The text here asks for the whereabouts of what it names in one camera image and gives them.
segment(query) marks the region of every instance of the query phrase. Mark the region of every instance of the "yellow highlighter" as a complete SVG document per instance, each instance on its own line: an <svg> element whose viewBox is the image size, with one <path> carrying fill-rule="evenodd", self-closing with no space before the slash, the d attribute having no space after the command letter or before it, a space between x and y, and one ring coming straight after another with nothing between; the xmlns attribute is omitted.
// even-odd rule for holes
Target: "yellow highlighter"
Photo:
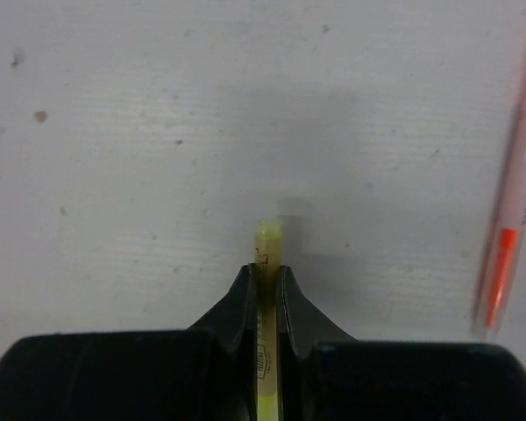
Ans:
<svg viewBox="0 0 526 421"><path fill-rule="evenodd" d="M279 219L261 219L255 235L257 265L257 419L279 419L276 279L281 266Z"/></svg>

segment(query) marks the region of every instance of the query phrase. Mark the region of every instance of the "white surface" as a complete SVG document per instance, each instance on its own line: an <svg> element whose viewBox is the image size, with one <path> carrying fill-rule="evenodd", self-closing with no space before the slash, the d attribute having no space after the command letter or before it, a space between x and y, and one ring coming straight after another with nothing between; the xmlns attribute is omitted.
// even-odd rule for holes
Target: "white surface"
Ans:
<svg viewBox="0 0 526 421"><path fill-rule="evenodd" d="M469 339L525 54L526 0L1 0L0 355L189 325L274 214L349 333Z"/></svg>

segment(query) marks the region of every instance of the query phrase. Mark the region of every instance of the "orange pen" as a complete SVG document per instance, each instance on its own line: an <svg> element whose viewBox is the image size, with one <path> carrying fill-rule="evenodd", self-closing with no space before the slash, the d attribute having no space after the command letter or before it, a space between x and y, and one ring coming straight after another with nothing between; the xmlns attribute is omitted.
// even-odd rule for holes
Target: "orange pen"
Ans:
<svg viewBox="0 0 526 421"><path fill-rule="evenodd" d="M501 327L525 226L526 104L522 107L516 135L510 147L507 173L476 315L475 327L483 339L494 339Z"/></svg>

